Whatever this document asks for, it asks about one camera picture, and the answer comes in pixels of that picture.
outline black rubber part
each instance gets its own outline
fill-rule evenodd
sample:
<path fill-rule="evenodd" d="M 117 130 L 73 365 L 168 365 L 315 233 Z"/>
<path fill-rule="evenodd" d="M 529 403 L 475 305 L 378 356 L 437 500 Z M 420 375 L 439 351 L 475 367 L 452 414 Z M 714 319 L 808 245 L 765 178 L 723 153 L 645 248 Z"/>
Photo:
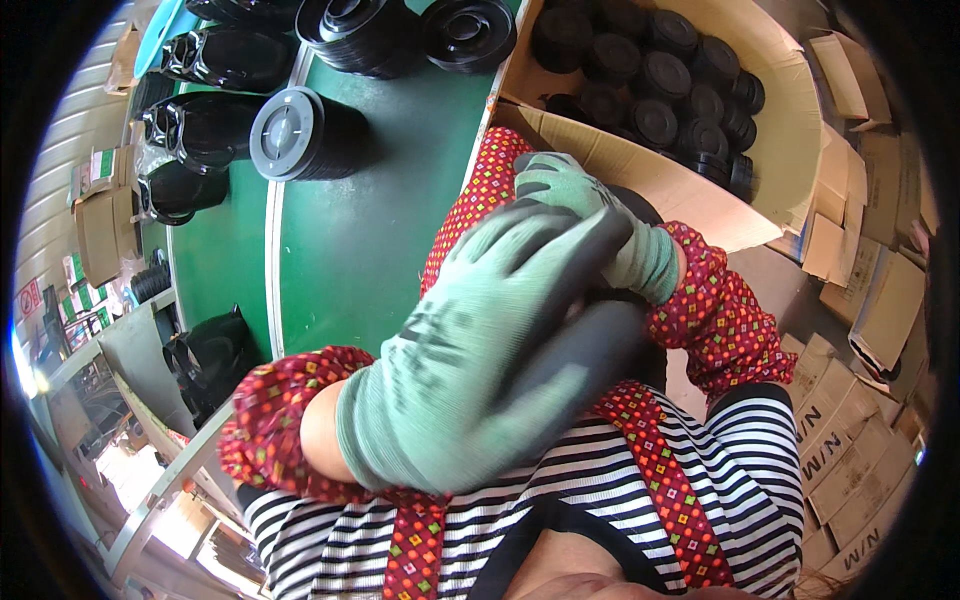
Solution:
<path fill-rule="evenodd" d="M 690 73 L 697 82 L 714 85 L 717 89 L 731 89 L 740 74 L 740 59 L 724 40 L 704 36 L 697 44 Z"/>
<path fill-rule="evenodd" d="M 591 125 L 590 117 L 580 107 L 580 100 L 571 94 L 554 94 L 547 98 L 546 111 Z"/>
<path fill-rule="evenodd" d="M 704 119 L 712 123 L 720 123 L 723 119 L 724 102 L 720 94 L 706 84 L 696 84 L 690 88 L 690 93 L 677 104 L 675 110 L 685 121 Z"/>
<path fill-rule="evenodd" d="M 706 152 L 726 160 L 730 153 L 730 144 L 720 127 L 704 119 L 686 123 L 680 129 L 677 145 L 681 155 L 689 159 Z"/>
<path fill-rule="evenodd" d="M 514 14 L 500 0 L 438 0 L 423 12 L 423 49 L 451 73 L 492 73 L 516 46 Z"/>
<path fill-rule="evenodd" d="M 569 7 L 543 11 L 534 23 L 530 49 L 551 73 L 573 73 L 584 64 L 593 42 L 593 27 L 583 12 Z"/>
<path fill-rule="evenodd" d="M 677 12 L 657 10 L 650 16 L 647 43 L 655 50 L 687 60 L 693 55 L 698 38 L 693 25 Z"/>
<path fill-rule="evenodd" d="M 304 0 L 297 37 L 331 68 L 395 79 L 423 56 L 420 16 L 403 0 Z"/>
<path fill-rule="evenodd" d="M 356 108 L 307 87 L 290 87 L 268 100 L 253 120 L 253 166 L 274 181 L 344 178 L 362 166 L 369 130 Z"/>
<path fill-rule="evenodd" d="M 736 81 L 733 82 L 731 96 L 752 115 L 763 110 L 763 105 L 767 101 L 763 83 L 759 77 L 747 71 L 740 71 Z"/>
<path fill-rule="evenodd" d="M 640 43 L 647 31 L 647 12 L 631 0 L 596 0 L 593 27 Z"/>
<path fill-rule="evenodd" d="M 690 72 L 684 62 L 659 50 L 643 57 L 639 73 L 630 80 L 630 90 L 637 98 L 661 99 L 670 103 L 689 94 L 690 87 Z"/>
<path fill-rule="evenodd" d="M 661 150 L 677 138 L 677 117 L 670 106 L 660 100 L 634 103 L 628 120 L 636 132 L 637 142 L 648 148 Z"/>
<path fill-rule="evenodd" d="M 619 127 L 623 123 L 626 107 L 620 93 L 612 85 L 587 82 L 578 96 L 580 108 L 590 122 L 600 129 Z"/>
<path fill-rule="evenodd" d="M 587 79 L 620 87 L 640 69 L 643 57 L 636 44 L 617 34 L 600 34 L 593 39 L 584 63 Z"/>
<path fill-rule="evenodd" d="M 730 165 L 730 192 L 743 202 L 754 201 L 754 161 L 749 156 L 735 154 Z"/>

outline cardboard box stack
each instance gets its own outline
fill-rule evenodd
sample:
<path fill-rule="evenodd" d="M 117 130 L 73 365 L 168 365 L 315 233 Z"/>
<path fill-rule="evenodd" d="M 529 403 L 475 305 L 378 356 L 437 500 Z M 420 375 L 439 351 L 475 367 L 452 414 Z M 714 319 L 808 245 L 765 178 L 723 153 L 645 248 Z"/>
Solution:
<path fill-rule="evenodd" d="M 804 345 L 789 391 L 797 422 L 804 493 L 804 566 L 845 580 L 876 551 L 909 490 L 915 450 L 909 432 L 892 430 L 876 393 L 814 334 Z"/>

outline stack of black plastic lids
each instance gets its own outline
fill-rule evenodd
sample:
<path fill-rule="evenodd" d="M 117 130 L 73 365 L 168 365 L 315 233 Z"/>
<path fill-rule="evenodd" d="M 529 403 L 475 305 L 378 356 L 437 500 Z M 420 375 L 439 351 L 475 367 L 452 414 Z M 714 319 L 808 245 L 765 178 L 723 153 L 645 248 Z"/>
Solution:
<path fill-rule="evenodd" d="M 752 201 L 753 161 L 743 153 L 766 96 L 725 41 L 631 0 L 548 0 L 531 50 L 547 71 L 581 68 L 587 78 L 579 93 L 544 97 L 548 112 L 646 146 Z"/>
<path fill-rule="evenodd" d="M 420 17 L 403 0 L 304 0 L 296 30 L 330 67 L 375 79 L 405 75 L 423 56 Z"/>
<path fill-rule="evenodd" d="M 356 108 L 308 87 L 290 87 L 253 120 L 250 154 L 268 180 L 336 180 L 356 172 L 370 146 L 370 127 Z"/>
<path fill-rule="evenodd" d="M 499 0 L 442 0 L 423 12 L 423 49 L 452 73 L 492 73 L 516 46 L 516 24 Z"/>

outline box flap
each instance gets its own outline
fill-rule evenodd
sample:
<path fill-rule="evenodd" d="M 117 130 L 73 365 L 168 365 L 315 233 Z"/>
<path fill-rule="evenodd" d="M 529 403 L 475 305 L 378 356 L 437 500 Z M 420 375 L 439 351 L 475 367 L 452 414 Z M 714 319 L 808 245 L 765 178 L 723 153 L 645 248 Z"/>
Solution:
<path fill-rule="evenodd" d="M 802 268 L 813 276 L 826 279 L 830 269 L 840 262 L 842 245 L 843 230 L 824 215 L 814 215 Z"/>
<path fill-rule="evenodd" d="M 686 223 L 712 246 L 735 252 L 780 237 L 780 229 L 749 204 L 666 156 L 536 108 L 500 103 L 494 119 L 513 127 L 517 116 L 551 148 L 576 158 L 588 173 L 634 190 L 664 221 Z"/>
<path fill-rule="evenodd" d="M 850 339 L 883 369 L 893 369 L 900 357 L 924 299 L 924 284 L 924 272 L 909 259 L 880 249 Z"/>
<path fill-rule="evenodd" d="M 860 155 L 867 171 L 862 233 L 884 246 L 893 246 L 900 197 L 900 140 L 880 133 L 863 133 Z"/>
<path fill-rule="evenodd" d="M 848 119 L 869 118 L 867 102 L 863 92 L 860 91 L 856 74 L 853 73 L 853 65 L 847 57 L 843 44 L 840 43 L 840 37 L 837 34 L 830 34 L 814 37 L 808 43 L 817 55 L 817 61 L 820 62 L 827 77 L 837 114 Z"/>
<path fill-rule="evenodd" d="M 876 259 L 880 254 L 880 245 L 874 240 L 861 237 L 856 249 L 856 257 L 851 268 L 847 287 L 827 283 L 820 292 L 820 302 L 830 309 L 847 326 L 852 326 L 860 313 L 870 280 L 874 275 Z"/>

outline gloved hand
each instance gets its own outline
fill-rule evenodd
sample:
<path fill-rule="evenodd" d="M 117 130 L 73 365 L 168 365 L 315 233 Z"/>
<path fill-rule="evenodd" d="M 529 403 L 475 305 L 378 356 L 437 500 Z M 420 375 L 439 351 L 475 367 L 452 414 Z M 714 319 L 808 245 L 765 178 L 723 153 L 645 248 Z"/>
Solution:
<path fill-rule="evenodd" d="M 581 220 L 531 201 L 464 234 L 382 358 L 340 392 L 337 440 L 357 481 L 462 492 L 554 443 L 636 351 L 644 315 L 627 302 L 561 329 L 630 234 L 613 209 Z"/>
<path fill-rule="evenodd" d="M 634 234 L 603 271 L 604 278 L 611 287 L 634 291 L 654 306 L 670 299 L 677 285 L 679 263 L 666 230 L 639 221 L 571 155 L 527 153 L 514 161 L 514 167 L 518 199 L 564 206 L 584 218 L 610 205 L 630 217 Z"/>

